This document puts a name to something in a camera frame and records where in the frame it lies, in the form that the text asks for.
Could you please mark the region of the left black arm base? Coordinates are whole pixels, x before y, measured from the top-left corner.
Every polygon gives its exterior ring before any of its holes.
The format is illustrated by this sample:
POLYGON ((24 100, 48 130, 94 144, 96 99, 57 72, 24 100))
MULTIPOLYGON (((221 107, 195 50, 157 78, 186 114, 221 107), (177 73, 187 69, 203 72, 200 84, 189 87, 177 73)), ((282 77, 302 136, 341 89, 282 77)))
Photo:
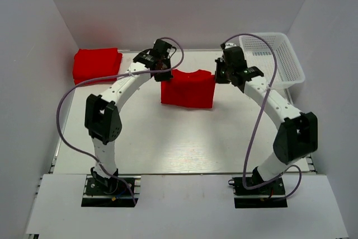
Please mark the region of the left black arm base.
POLYGON ((87 176, 81 207, 83 208, 134 208, 129 189, 122 181, 114 183, 109 189, 92 176, 87 176))

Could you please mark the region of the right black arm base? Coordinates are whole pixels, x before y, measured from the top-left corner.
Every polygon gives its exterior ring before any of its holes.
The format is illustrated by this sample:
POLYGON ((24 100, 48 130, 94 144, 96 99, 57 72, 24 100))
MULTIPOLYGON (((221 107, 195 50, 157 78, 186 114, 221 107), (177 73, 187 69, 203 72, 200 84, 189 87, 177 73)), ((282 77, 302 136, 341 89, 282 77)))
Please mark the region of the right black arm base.
POLYGON ((286 191, 283 180, 269 183, 266 186, 248 190, 242 183, 242 177, 233 177, 228 181, 233 188, 234 206, 236 209, 287 208, 286 191))

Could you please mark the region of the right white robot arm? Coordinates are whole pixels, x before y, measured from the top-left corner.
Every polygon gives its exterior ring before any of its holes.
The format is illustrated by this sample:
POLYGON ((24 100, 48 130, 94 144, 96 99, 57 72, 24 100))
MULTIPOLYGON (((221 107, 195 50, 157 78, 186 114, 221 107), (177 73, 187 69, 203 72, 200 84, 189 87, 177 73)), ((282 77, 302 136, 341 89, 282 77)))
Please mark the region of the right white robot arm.
POLYGON ((251 183, 246 187, 264 194, 291 165, 318 149, 318 119, 314 113, 304 113, 289 104, 271 89, 261 70, 248 67, 240 46, 226 43, 222 49, 222 57, 215 61, 216 83, 238 87, 260 106, 259 114, 266 114, 277 129, 273 152, 254 168, 251 183))

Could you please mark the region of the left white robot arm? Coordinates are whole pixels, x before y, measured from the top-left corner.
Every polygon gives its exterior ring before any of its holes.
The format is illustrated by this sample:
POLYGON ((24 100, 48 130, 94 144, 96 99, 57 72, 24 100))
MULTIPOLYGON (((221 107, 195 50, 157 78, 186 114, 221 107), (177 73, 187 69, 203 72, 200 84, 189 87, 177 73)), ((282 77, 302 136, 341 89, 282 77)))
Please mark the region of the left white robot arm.
POLYGON ((129 65, 127 77, 118 79, 99 95, 89 95, 86 99, 84 126, 92 139, 97 162, 91 168, 92 177, 107 194, 117 190, 118 169, 115 163, 115 140, 122 130, 120 111, 127 100, 152 77, 165 81, 173 77, 170 71, 156 73, 171 68, 170 52, 176 50, 171 44, 158 39, 151 49, 140 52, 129 65))

